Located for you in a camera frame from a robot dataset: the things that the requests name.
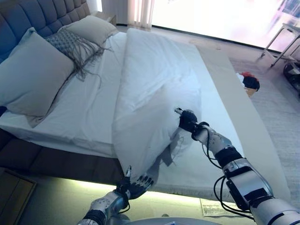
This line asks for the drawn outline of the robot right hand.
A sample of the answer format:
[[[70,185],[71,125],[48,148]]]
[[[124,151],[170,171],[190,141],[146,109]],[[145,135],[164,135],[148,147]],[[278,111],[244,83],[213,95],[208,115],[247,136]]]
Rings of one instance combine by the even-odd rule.
[[[198,119],[194,112],[191,110],[183,110],[181,108],[176,108],[174,111],[180,115],[179,128],[190,133],[195,132]]]

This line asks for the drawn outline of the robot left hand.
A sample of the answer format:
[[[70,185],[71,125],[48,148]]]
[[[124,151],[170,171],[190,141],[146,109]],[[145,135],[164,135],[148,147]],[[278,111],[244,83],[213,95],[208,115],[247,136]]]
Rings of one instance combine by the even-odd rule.
[[[154,180],[148,174],[140,176],[136,181],[131,181],[131,173],[132,167],[129,166],[125,176],[116,186],[116,192],[127,200],[140,197],[154,185]]]

